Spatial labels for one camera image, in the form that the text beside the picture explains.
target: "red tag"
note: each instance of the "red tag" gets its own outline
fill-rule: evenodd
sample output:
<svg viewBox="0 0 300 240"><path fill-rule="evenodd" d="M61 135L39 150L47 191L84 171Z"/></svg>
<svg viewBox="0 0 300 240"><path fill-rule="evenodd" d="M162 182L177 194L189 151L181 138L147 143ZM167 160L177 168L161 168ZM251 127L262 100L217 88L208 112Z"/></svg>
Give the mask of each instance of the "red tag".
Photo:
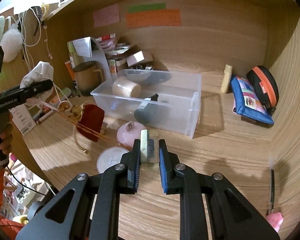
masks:
<svg viewBox="0 0 300 240"><path fill-rule="evenodd" d="M262 89L262 92L263 92L264 94L266 94L267 91L266 91L265 87L263 86L263 82L262 82L262 81L259 83L259 85L260 85L260 87L261 87L261 89Z"/></svg>

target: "clear plastic bin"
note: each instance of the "clear plastic bin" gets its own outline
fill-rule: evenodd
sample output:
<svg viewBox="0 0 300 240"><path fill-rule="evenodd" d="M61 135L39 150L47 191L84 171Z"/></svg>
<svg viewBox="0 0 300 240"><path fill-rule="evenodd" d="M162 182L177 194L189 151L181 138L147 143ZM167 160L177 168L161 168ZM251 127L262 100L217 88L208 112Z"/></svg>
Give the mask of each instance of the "clear plastic bin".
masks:
<svg viewBox="0 0 300 240"><path fill-rule="evenodd" d="M120 77L140 84L139 98L112 94L112 84ZM200 110L201 74L123 69L116 78L106 80L91 92L106 115L140 122L134 113L141 103L148 103L142 110L144 125L193 137ZM159 95L157 102L144 100L154 94Z"/></svg>

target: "orange sticky note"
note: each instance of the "orange sticky note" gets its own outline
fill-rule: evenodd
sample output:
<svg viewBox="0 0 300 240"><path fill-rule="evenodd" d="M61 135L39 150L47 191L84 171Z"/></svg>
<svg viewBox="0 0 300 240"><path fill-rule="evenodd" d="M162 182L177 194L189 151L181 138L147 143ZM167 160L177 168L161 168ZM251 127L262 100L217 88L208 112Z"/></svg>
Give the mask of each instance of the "orange sticky note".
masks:
<svg viewBox="0 0 300 240"><path fill-rule="evenodd" d="M180 10L165 9L127 14L127 27L181 26Z"/></svg>

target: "beige cup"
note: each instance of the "beige cup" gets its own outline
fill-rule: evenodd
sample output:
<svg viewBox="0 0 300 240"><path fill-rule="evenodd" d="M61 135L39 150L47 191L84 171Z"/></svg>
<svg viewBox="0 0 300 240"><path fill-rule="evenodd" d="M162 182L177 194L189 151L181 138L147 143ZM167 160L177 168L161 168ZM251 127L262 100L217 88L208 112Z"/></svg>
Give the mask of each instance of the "beige cup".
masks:
<svg viewBox="0 0 300 240"><path fill-rule="evenodd" d="M112 94L120 97L137 98L141 93L141 86L126 77L117 78L112 85Z"/></svg>

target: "human hand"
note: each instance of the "human hand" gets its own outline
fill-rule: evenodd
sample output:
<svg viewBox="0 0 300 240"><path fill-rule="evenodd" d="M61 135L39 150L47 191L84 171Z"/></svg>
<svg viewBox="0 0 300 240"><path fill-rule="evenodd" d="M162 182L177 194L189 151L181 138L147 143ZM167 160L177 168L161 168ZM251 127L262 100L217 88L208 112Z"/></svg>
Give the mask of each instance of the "human hand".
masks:
<svg viewBox="0 0 300 240"><path fill-rule="evenodd" d="M10 113L9 115L9 122L12 121L12 113ZM5 128L5 130L3 131L2 134L0 134L0 137L2 139L2 143L0 144L0 149L3 151L4 154L9 155L12 151L12 124L8 123L7 127Z"/></svg>

